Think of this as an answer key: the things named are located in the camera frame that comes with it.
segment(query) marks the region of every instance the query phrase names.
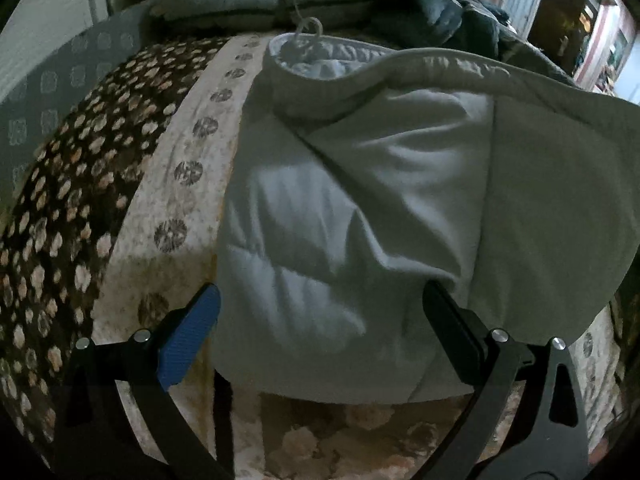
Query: folded garment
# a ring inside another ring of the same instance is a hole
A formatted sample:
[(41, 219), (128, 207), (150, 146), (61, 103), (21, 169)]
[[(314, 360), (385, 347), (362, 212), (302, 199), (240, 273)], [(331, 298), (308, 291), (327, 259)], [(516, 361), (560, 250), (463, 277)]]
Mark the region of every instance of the folded garment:
[(216, 368), (322, 402), (468, 392), (430, 279), (520, 341), (575, 341), (640, 240), (639, 125), (472, 54), (275, 38), (225, 197)]

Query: white wall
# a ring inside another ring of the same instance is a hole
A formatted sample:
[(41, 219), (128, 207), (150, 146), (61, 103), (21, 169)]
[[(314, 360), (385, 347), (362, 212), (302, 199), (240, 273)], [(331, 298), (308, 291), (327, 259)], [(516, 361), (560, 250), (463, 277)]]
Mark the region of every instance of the white wall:
[(640, 36), (636, 37), (629, 59), (616, 81), (615, 89), (620, 98), (640, 104)]

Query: door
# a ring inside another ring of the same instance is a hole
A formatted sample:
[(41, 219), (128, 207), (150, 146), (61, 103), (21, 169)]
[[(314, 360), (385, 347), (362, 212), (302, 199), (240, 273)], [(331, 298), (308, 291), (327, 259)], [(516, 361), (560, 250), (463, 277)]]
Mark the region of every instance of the door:
[(587, 0), (541, 0), (529, 41), (565, 72), (573, 75), (586, 34), (580, 14)]

